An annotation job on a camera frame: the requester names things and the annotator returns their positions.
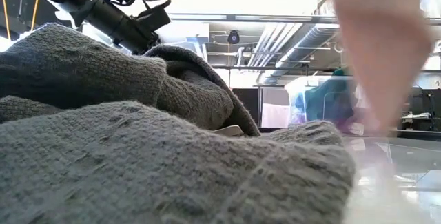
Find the table surface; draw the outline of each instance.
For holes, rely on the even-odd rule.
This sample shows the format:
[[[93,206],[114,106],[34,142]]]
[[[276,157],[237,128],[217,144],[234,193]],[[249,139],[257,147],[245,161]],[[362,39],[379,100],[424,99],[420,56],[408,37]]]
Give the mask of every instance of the table surface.
[[[417,206],[422,215],[441,223],[441,142],[345,137],[344,143],[358,167],[355,205],[364,206],[366,211],[371,211],[366,206],[375,206],[375,212],[403,212],[401,203],[406,201]],[[408,223],[398,221],[403,215],[394,218],[394,223]]]

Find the knitted blanket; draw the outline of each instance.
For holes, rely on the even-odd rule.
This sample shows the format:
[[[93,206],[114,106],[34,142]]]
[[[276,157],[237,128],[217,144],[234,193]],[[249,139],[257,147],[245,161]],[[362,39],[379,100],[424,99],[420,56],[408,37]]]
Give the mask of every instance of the knitted blanket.
[[[258,135],[242,103],[193,52],[157,46],[144,57],[128,56],[57,24],[36,30],[0,54],[0,98],[9,95],[62,110],[136,100],[204,129],[239,123],[244,133]],[[3,121],[30,112],[21,103],[0,103]]]
[[[333,125],[208,132],[258,135],[205,62],[149,55],[59,26],[0,54],[2,223],[341,223],[355,165]]]

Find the person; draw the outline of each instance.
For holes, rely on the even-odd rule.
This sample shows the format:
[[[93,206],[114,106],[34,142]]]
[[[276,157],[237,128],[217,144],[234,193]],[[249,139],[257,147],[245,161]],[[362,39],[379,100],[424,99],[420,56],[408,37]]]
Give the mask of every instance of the person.
[[[305,92],[308,121],[324,119],[344,130],[341,123],[353,115],[348,80],[341,78],[348,75],[348,68],[339,68],[333,72],[332,79]]]
[[[386,132],[431,53],[420,0],[334,0],[334,8],[348,63],[371,106],[372,128]]]

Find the black equipment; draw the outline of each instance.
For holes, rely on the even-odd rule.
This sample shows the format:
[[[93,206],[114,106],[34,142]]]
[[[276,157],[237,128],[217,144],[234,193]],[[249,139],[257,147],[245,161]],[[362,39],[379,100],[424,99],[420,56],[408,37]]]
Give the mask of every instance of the black equipment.
[[[158,0],[143,0],[147,10],[142,11],[137,17],[129,17],[115,6],[129,6],[135,0],[50,1],[69,12],[77,27],[87,21],[112,37],[115,45],[121,45],[133,54],[143,54],[157,45],[160,40],[154,31],[170,23],[165,8],[171,4],[171,0],[164,0],[162,4],[153,8],[149,7],[147,2]]]
[[[409,111],[412,112],[412,114],[421,114],[426,111],[427,109],[424,108],[424,104],[426,103],[425,98],[426,95],[422,93],[422,88],[414,87],[412,88],[412,92],[407,98],[407,102],[409,103]]]
[[[238,44],[240,42],[240,37],[239,37],[239,33],[237,32],[237,30],[231,30],[229,32],[229,36],[228,36],[228,43],[230,44]]]

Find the yellow cable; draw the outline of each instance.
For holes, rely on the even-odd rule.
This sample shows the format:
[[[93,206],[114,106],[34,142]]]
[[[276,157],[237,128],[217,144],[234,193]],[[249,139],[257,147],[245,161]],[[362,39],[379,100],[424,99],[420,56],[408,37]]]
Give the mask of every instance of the yellow cable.
[[[6,32],[8,33],[8,39],[11,40],[11,34],[9,32],[8,8],[6,7],[6,0],[3,0],[3,11],[5,12]]]
[[[38,7],[39,7],[39,0],[35,0],[34,13],[32,14],[32,23],[30,24],[30,30],[31,30],[31,31],[34,30],[35,17],[37,16],[37,8],[38,8]]]

